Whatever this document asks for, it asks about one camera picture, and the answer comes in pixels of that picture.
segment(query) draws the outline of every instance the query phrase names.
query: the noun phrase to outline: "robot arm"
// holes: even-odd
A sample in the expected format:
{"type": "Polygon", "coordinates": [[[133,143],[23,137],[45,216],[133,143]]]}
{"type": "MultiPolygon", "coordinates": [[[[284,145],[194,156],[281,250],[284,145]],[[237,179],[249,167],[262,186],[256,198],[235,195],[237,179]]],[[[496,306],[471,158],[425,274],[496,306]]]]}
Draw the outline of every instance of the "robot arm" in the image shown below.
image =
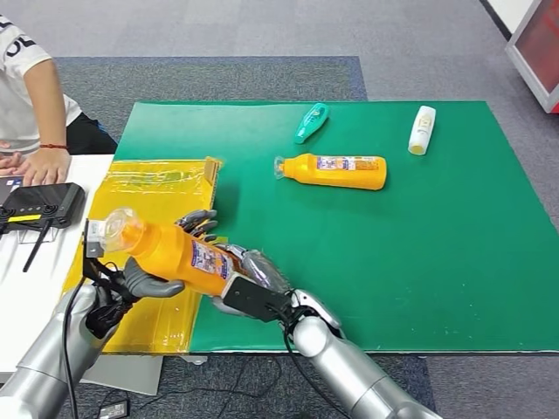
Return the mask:
{"type": "MultiPolygon", "coordinates": [[[[86,325],[88,316],[98,305],[98,291],[82,286],[71,309],[67,333],[68,358],[73,380],[77,384],[101,353],[116,329],[97,338],[86,325]]],[[[17,419],[55,418],[68,395],[62,354],[62,327],[70,300],[67,292],[54,309],[52,318],[17,365],[15,373],[0,389],[0,417],[17,419]]]]}
{"type": "Polygon", "coordinates": [[[224,290],[223,303],[262,321],[279,321],[288,349],[289,339],[351,417],[441,419],[345,339],[341,322],[313,295],[289,290],[285,278],[258,251],[239,251],[238,247],[236,251],[250,278],[239,274],[233,278],[224,290]]]}

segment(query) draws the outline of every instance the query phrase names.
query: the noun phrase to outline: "red bracelet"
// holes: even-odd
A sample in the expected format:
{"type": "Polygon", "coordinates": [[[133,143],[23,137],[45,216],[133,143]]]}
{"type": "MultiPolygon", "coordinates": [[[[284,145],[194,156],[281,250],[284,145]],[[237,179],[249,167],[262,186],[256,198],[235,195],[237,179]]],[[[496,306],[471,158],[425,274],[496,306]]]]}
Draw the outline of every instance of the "red bracelet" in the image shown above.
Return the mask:
{"type": "Polygon", "coordinates": [[[39,146],[39,148],[60,148],[62,150],[67,150],[68,147],[66,146],[60,146],[59,144],[40,144],[39,146]]]}

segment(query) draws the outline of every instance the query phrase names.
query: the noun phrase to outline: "yellow plastic bottle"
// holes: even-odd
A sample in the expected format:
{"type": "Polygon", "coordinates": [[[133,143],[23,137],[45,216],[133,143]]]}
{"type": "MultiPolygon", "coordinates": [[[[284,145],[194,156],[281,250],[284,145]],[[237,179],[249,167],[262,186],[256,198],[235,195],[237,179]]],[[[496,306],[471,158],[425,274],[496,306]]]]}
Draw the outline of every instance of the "yellow plastic bottle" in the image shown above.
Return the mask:
{"type": "Polygon", "coordinates": [[[131,209],[116,209],[106,221],[106,251],[125,251],[146,272],[167,280],[182,279],[197,292],[220,295],[239,269],[236,258],[174,224],[146,223],[131,209]]]}
{"type": "Polygon", "coordinates": [[[314,185],[378,190],[386,180],[386,160],[377,156],[305,154],[276,157],[273,166],[277,179],[290,177],[314,185]]]}

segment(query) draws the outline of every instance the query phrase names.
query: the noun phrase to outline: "green mat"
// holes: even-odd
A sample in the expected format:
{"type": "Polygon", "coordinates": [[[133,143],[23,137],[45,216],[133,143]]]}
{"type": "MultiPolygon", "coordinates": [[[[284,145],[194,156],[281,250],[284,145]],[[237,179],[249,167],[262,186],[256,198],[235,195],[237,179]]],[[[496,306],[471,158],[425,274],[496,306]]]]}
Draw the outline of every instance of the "green mat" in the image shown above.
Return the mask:
{"type": "MultiPolygon", "coordinates": [[[[117,160],[223,159],[219,233],[265,252],[369,351],[559,350],[559,239],[484,102],[332,103],[304,145],[310,103],[137,103],[117,160]],[[406,151],[422,104],[427,155],[406,151]],[[381,155],[372,192],[277,181],[276,155],[381,155]]],[[[190,350],[283,349],[277,325],[205,299],[190,350]]]]}

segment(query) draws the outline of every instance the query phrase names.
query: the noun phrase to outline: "yellow plastic bag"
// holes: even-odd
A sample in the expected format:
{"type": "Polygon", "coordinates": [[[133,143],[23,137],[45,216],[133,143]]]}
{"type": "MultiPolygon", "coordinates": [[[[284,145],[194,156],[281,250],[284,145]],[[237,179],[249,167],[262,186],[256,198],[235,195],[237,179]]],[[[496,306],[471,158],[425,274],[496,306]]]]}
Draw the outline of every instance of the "yellow plastic bag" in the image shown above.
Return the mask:
{"type": "MultiPolygon", "coordinates": [[[[90,219],[104,219],[111,211],[128,207],[155,223],[174,223],[193,210],[209,210],[220,163],[205,161],[115,161],[97,191],[90,219]]],[[[107,253],[101,262],[122,268],[123,252],[107,253]]],[[[80,244],[63,290],[82,277],[80,244]]],[[[104,352],[176,354],[188,352],[200,296],[187,288],[171,299],[141,299],[124,317],[104,352]]]]}

